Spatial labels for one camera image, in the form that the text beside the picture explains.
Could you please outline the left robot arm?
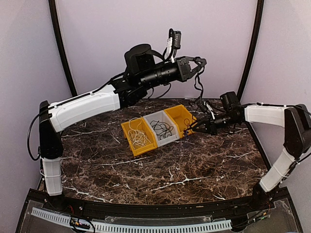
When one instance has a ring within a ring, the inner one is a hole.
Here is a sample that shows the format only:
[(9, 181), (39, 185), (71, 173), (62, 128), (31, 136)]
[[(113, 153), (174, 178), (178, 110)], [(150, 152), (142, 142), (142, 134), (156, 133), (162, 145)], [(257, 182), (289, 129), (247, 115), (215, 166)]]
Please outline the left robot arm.
[(124, 55), (125, 71), (101, 87), (61, 102), (40, 103), (35, 116), (39, 120), (38, 159), (42, 163), (49, 203), (57, 211), (63, 212), (69, 207), (68, 200), (62, 196), (64, 149), (60, 133), (79, 121), (133, 106), (152, 88), (174, 81), (186, 82), (207, 65), (206, 59), (199, 56), (174, 58), (175, 50), (173, 48), (169, 56), (164, 57), (149, 44), (136, 45)]

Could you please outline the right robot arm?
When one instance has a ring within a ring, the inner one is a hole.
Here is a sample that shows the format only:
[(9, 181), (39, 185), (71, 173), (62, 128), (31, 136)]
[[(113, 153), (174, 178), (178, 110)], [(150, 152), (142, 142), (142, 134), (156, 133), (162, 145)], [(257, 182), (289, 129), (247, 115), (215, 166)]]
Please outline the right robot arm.
[(304, 104), (241, 104), (234, 91), (222, 94), (220, 100), (223, 111), (218, 114), (208, 102), (198, 100), (196, 104), (204, 116), (190, 123), (186, 130), (216, 135), (219, 129), (245, 123), (262, 125), (273, 136), (280, 133), (275, 139), (275, 142), (282, 143), (277, 146), (280, 155), (274, 157), (273, 164), (254, 185), (248, 199), (251, 210), (266, 208), (279, 185), (311, 155), (311, 114)]

